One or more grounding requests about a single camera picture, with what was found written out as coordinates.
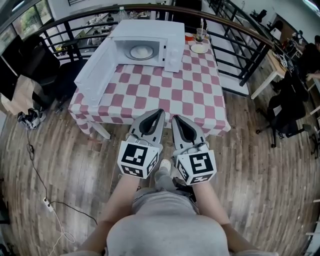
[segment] person's hand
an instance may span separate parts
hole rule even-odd
[[[307,74],[306,75],[306,80],[310,81],[312,78],[314,78],[314,74]]]

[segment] black cable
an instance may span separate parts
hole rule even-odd
[[[32,144],[30,144],[30,141],[29,141],[29,130],[28,130],[28,128],[26,128],[26,137],[27,137],[27,139],[28,139],[28,143],[27,143],[27,145],[26,145],[26,150],[27,150],[28,153],[29,153],[29,157],[30,157],[30,160],[31,160],[33,169],[35,170],[36,174],[37,174],[38,177],[39,177],[39,180],[41,181],[41,183],[42,183],[42,185],[43,185],[43,187],[44,187],[44,189],[45,189],[45,199],[47,199],[47,198],[48,198],[47,188],[46,188],[46,186],[45,186],[45,183],[44,183],[43,180],[41,179],[40,174],[38,173],[38,171],[37,171],[37,169],[36,169],[36,167],[35,167],[35,164],[34,164],[35,149],[34,149],[34,146],[33,146]],[[79,210],[77,210],[77,209],[75,209],[75,208],[67,205],[67,204],[64,203],[64,202],[52,201],[51,204],[52,204],[52,203],[63,204],[63,205],[65,205],[65,206],[68,206],[68,207],[70,207],[71,209],[74,209],[76,212],[81,213],[81,214],[84,214],[84,215],[88,216],[89,218],[93,219],[94,222],[95,222],[95,224],[98,225],[98,223],[97,223],[97,221],[96,221],[96,219],[95,219],[94,217],[91,217],[90,215],[88,215],[88,214],[86,214],[86,213],[84,213],[84,212],[82,212],[82,211],[79,211]]]
[[[45,199],[48,198],[48,191],[47,191],[47,188],[43,182],[43,180],[41,179],[36,167],[35,167],[35,164],[34,164],[34,158],[35,158],[35,149],[34,149],[34,146],[32,146],[32,144],[30,144],[30,141],[29,141],[29,131],[28,131],[28,128],[26,128],[26,137],[28,139],[28,143],[26,145],[26,150],[28,151],[29,153],[29,157],[30,157],[30,160],[31,160],[31,163],[32,163],[32,166],[33,166],[33,169],[35,170],[36,174],[38,175],[39,177],[39,180],[41,181],[44,189],[45,189]]]
[[[50,203],[50,205],[52,205],[53,203],[63,204],[63,205],[65,205],[65,206],[68,206],[69,208],[74,209],[76,212],[81,213],[81,214],[84,214],[84,215],[88,216],[89,218],[93,219],[94,222],[95,222],[95,224],[98,225],[96,219],[95,219],[94,217],[91,217],[90,215],[86,214],[85,212],[82,212],[82,211],[80,211],[80,210],[77,210],[77,209],[71,207],[70,205],[67,205],[67,204],[64,203],[64,202],[52,201],[52,202]]]

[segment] power cord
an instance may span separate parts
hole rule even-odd
[[[42,183],[42,185],[43,185],[43,187],[44,187],[44,189],[45,189],[45,201],[46,201],[46,200],[48,199],[48,190],[47,190],[47,187],[46,187],[45,183],[43,182],[40,174],[38,173],[38,170],[37,170],[36,167],[35,167],[35,163],[34,163],[34,159],[35,159],[35,148],[34,148],[34,146],[30,143],[30,140],[29,140],[29,130],[28,130],[28,128],[25,127],[25,129],[26,129],[26,137],[27,137],[27,140],[28,140],[28,143],[27,143],[27,145],[26,145],[26,150],[27,150],[28,153],[29,153],[29,158],[30,158],[30,160],[31,160],[32,167],[33,167],[33,169],[35,170],[36,174],[38,175],[39,180],[41,181],[41,183]],[[70,205],[67,205],[67,204],[64,203],[64,202],[52,201],[52,202],[48,205],[48,207],[49,207],[51,204],[53,204],[53,203],[63,204],[63,205],[65,205],[65,206],[67,206],[67,207],[75,210],[75,211],[78,212],[78,213],[84,214],[84,215],[88,216],[89,218],[91,218],[92,220],[94,220],[95,224],[98,225],[98,223],[97,223],[97,221],[96,221],[96,219],[95,219],[94,217],[86,214],[85,212],[82,212],[82,211],[80,211],[80,210],[77,210],[77,209],[71,207]],[[49,256],[54,252],[54,250],[55,250],[55,248],[56,248],[59,240],[60,240],[62,237],[65,237],[65,238],[66,238],[68,241],[70,241],[71,243],[75,243],[75,242],[76,242],[76,239],[75,239],[75,237],[74,237],[72,234],[70,234],[70,233],[68,233],[68,232],[64,232],[64,230],[63,230],[63,228],[62,228],[62,225],[61,225],[61,222],[60,222],[60,219],[59,219],[59,217],[58,217],[55,209],[53,209],[53,212],[54,212],[54,214],[55,214],[55,216],[56,216],[56,218],[57,218],[57,220],[58,220],[58,222],[59,222],[60,229],[61,229],[61,235],[60,235],[60,237],[58,238],[58,240],[56,241],[55,245],[53,246],[52,251],[50,252]]]

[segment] gray shirt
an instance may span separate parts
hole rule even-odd
[[[118,221],[106,239],[108,256],[229,256],[227,238],[213,219],[198,215],[182,195],[161,191],[144,194],[132,207],[134,215]],[[78,251],[68,256],[98,256]],[[237,256],[276,256],[243,251]]]

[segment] white cube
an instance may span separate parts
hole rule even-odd
[[[158,161],[158,147],[121,142],[117,164],[123,174],[146,179]]]
[[[213,150],[178,155],[175,167],[187,185],[207,182],[217,172]]]

